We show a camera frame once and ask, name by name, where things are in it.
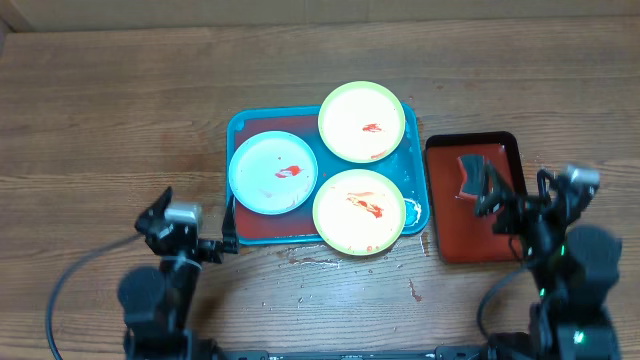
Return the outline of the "red and black sponge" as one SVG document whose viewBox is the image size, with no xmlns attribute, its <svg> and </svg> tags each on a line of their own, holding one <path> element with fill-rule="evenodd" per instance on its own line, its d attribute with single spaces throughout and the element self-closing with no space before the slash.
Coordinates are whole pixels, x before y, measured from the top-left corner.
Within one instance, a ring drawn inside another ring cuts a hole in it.
<svg viewBox="0 0 640 360">
<path fill-rule="evenodd" d="M 462 176 L 458 197 L 475 202 L 491 191 L 491 180 L 485 169 L 488 160 L 479 154 L 465 154 L 457 158 Z"/>
</svg>

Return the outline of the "light blue plate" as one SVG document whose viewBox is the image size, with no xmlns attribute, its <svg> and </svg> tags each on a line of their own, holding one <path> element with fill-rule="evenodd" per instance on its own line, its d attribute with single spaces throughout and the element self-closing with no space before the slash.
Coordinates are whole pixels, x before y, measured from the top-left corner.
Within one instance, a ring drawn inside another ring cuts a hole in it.
<svg viewBox="0 0 640 360">
<path fill-rule="evenodd" d="M 227 171 L 235 199 L 262 215 L 281 215 L 301 206 L 318 178 L 310 146 L 284 131 L 266 131 L 244 141 Z"/>
</svg>

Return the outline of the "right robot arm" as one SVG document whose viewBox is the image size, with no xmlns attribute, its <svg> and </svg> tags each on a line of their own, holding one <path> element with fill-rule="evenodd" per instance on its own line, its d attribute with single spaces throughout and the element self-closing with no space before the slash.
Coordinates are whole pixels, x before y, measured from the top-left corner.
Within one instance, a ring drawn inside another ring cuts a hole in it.
<svg viewBox="0 0 640 360">
<path fill-rule="evenodd" d="M 621 356 L 605 306 L 617 284 L 622 242 L 607 230 L 576 222 L 600 187 L 598 171 L 570 165 L 558 175 L 537 173 L 535 196 L 516 193 L 485 164 L 474 212 L 495 214 L 492 230 L 517 237 L 521 272 L 530 272 L 539 300 L 527 332 L 481 333 L 475 359 L 602 359 Z"/>
</svg>

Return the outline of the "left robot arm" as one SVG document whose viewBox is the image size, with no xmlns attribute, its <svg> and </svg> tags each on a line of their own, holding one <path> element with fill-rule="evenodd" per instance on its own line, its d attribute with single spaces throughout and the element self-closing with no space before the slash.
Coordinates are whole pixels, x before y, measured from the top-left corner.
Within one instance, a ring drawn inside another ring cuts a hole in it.
<svg viewBox="0 0 640 360">
<path fill-rule="evenodd" d="M 125 354 L 128 359 L 224 359 L 215 340 L 200 338 L 186 323 L 203 265 L 220 264 L 225 254 L 239 252 L 235 198 L 226 205 L 222 238 L 214 240 L 200 236 L 201 206 L 173 202 L 172 195 L 167 188 L 135 222 L 160 263 L 138 267 L 120 281 Z"/>
</svg>

